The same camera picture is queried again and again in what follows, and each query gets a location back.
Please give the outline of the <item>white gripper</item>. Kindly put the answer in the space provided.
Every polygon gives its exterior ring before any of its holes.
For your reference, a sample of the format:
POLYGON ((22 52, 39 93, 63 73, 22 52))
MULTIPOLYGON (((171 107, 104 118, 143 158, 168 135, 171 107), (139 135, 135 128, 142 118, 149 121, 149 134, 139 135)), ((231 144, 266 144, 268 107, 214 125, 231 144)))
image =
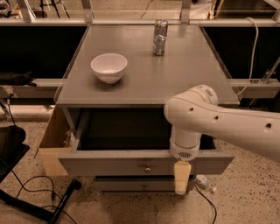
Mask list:
POLYGON ((177 159, 182 160, 174 164, 175 193, 186 193, 192 166, 186 162, 194 160, 200 148, 201 134, 184 130, 175 126, 171 127, 170 152, 177 159))

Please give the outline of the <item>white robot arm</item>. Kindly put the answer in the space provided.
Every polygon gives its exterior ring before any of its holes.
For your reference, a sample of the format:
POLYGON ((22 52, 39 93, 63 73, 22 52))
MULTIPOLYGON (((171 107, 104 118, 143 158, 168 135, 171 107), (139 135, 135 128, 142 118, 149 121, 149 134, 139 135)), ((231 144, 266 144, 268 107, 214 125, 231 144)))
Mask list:
POLYGON ((175 193, 186 193, 191 172, 189 162, 198 155, 202 135, 218 138, 244 150, 280 162, 280 115, 218 105, 218 96, 207 85, 192 87, 164 105, 171 124, 170 152, 175 193))

